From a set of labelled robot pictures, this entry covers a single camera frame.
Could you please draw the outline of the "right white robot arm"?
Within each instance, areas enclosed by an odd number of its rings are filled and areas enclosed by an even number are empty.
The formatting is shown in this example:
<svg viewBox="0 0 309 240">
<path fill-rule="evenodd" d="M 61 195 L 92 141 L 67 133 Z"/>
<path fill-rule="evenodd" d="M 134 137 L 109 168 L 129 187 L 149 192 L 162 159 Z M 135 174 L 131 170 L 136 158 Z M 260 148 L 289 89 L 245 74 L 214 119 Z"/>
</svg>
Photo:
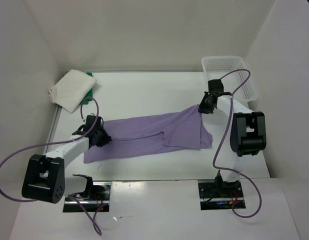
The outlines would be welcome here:
<svg viewBox="0 0 309 240">
<path fill-rule="evenodd" d="M 229 166 L 217 167 L 217 156 L 226 139 L 221 138 L 213 157 L 212 166 L 218 170 L 214 182 L 209 185 L 199 184 L 200 197 L 205 202 L 213 198 L 234 196 L 238 190 L 239 179 L 244 168 L 243 156 L 255 156 L 266 148 L 265 115 L 261 111 L 253 111 L 233 98 L 229 92 L 205 92 L 198 111 L 202 114 L 212 114 L 215 109 L 225 113 L 227 121 L 225 134 L 229 135 L 229 145 L 233 151 Z"/>
</svg>

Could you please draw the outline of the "purple t shirt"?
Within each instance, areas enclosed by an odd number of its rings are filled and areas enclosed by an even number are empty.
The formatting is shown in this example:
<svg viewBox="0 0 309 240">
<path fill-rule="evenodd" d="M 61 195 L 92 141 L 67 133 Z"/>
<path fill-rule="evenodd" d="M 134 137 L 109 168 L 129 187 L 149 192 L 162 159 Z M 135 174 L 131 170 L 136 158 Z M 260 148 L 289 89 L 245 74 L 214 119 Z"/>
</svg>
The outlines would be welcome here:
<svg viewBox="0 0 309 240">
<path fill-rule="evenodd" d="M 198 108 L 193 105 L 180 112 L 106 121 L 104 127 L 112 140 L 102 147 L 92 146 L 83 162 L 208 149 L 213 136 L 204 127 Z"/>
</svg>

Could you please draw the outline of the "green t shirt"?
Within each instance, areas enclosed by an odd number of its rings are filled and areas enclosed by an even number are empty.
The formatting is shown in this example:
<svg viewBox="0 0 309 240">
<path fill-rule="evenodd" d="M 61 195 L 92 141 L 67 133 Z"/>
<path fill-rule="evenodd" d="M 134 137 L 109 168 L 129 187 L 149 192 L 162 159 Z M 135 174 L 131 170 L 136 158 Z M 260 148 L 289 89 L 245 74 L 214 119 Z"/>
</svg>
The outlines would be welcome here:
<svg viewBox="0 0 309 240">
<path fill-rule="evenodd" d="M 93 86 L 91 80 L 88 80 L 88 78 L 85 78 L 82 80 L 81 87 L 83 87 L 83 91 L 86 93 L 85 96 L 82 98 L 80 105 L 87 105 L 91 101 L 91 97 L 93 97 Z"/>
</svg>

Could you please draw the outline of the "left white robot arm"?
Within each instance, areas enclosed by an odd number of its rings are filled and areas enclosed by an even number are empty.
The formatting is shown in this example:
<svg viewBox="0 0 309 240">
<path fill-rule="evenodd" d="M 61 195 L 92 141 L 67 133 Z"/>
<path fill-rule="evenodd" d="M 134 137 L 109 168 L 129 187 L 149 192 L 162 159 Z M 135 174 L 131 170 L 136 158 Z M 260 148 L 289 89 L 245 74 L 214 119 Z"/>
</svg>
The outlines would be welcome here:
<svg viewBox="0 0 309 240">
<path fill-rule="evenodd" d="M 65 168 L 91 147 L 103 147 L 112 141 L 101 125 L 87 132 L 86 127 L 80 126 L 55 150 L 30 157 L 21 189 L 23 198 L 56 204 L 65 195 L 66 186 L 75 186 L 66 183 Z"/>
</svg>

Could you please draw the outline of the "white t shirt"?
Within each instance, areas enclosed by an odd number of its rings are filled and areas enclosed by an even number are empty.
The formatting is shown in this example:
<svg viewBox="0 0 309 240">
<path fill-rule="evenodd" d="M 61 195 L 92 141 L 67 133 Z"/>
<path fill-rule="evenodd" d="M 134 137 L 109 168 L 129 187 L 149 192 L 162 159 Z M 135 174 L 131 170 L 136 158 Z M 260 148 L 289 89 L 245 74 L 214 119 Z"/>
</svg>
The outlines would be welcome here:
<svg viewBox="0 0 309 240">
<path fill-rule="evenodd" d="M 48 89 L 50 101 L 73 113 L 96 82 L 92 76 L 72 69 Z"/>
</svg>

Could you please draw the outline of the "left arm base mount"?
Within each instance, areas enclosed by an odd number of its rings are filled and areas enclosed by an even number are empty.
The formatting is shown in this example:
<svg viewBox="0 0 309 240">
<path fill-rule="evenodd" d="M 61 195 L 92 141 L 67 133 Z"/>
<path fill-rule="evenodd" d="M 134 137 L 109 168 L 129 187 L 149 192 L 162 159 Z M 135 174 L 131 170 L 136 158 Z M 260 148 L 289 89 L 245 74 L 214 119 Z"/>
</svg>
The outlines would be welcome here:
<svg viewBox="0 0 309 240">
<path fill-rule="evenodd" d="M 101 212 L 109 212 L 111 182 L 94 181 L 90 192 L 72 193 L 88 213 L 94 213 L 98 208 Z M 83 212 L 78 203 L 70 197 L 66 197 L 63 205 L 63 213 Z"/>
</svg>

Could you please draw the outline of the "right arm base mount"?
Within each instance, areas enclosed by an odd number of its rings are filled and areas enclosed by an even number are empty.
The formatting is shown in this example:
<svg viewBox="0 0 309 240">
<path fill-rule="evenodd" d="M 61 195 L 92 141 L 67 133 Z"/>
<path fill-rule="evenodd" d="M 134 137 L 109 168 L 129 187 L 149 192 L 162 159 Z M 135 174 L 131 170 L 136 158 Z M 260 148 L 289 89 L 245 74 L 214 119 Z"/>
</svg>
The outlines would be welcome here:
<svg viewBox="0 0 309 240">
<path fill-rule="evenodd" d="M 231 210 L 234 203 L 236 203 L 235 209 L 246 208 L 242 186 L 239 181 L 223 182 L 217 189 L 214 181 L 199 180 L 198 192 L 202 211 Z"/>
</svg>

